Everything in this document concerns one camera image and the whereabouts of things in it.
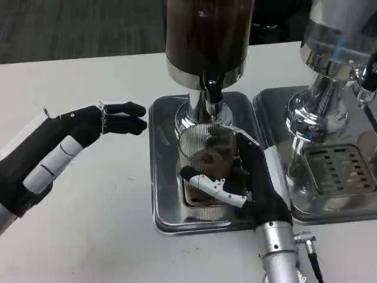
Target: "robot finger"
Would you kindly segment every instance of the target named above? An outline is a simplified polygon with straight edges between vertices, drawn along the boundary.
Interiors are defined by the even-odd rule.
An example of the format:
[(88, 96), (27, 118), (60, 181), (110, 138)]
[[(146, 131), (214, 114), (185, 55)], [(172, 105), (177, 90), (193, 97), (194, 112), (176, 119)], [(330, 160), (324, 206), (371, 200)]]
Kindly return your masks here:
[(108, 104), (105, 105), (107, 114), (125, 113), (134, 117), (142, 117), (146, 114), (146, 110), (143, 106), (133, 102), (127, 102), (123, 104)]
[(147, 128), (147, 122), (130, 116), (107, 116), (105, 133), (140, 135)]

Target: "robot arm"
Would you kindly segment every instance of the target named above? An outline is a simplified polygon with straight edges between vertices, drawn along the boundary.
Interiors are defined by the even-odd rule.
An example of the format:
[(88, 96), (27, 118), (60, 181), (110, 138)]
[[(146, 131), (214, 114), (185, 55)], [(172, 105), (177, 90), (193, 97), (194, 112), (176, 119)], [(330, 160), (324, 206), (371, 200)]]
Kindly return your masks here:
[(2, 151), (0, 161), (0, 234), (40, 203), (70, 161), (101, 134), (139, 135), (145, 108), (128, 102), (99, 103), (56, 118), (44, 110)]
[[(254, 231), (259, 240), (260, 257), (267, 274), (265, 282), (305, 282), (306, 278), (298, 269), (297, 244), (304, 243), (307, 247), (312, 247), (315, 238), (309, 233), (294, 235), (290, 210), (273, 187), (263, 150), (243, 130), (232, 127), (230, 129), (236, 136), (242, 168), (249, 173), (244, 178), (244, 185), (247, 191), (251, 192), (252, 199), (230, 193), (233, 190), (231, 187), (235, 185), (231, 181), (216, 180), (191, 167), (182, 168), (180, 175), (191, 185), (224, 203), (242, 208), (246, 214), (252, 216)], [(308, 253), (316, 276), (322, 283), (315, 250), (308, 250)]]

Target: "chrome machine base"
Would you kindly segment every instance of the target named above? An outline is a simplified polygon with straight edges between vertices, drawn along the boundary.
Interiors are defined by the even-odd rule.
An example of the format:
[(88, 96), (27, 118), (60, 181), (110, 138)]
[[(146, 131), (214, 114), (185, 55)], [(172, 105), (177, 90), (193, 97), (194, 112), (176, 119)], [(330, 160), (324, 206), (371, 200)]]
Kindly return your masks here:
[[(356, 97), (346, 93), (349, 122), (344, 132), (315, 146), (294, 140), (286, 127), (285, 106), (306, 88), (264, 90), (253, 101), (261, 144), (279, 152), (293, 217), (302, 224), (377, 219), (377, 137), (372, 125)], [(377, 101), (369, 106), (377, 109)]]
[[(150, 163), (153, 217), (166, 234), (208, 233), (251, 229), (253, 223), (237, 208), (222, 204), (193, 205), (185, 196), (178, 176), (178, 143), (175, 134), (176, 113), (189, 96), (157, 99), (149, 109)], [(233, 110), (233, 124), (255, 135), (255, 117), (251, 102), (241, 93), (224, 93), (224, 102)]]

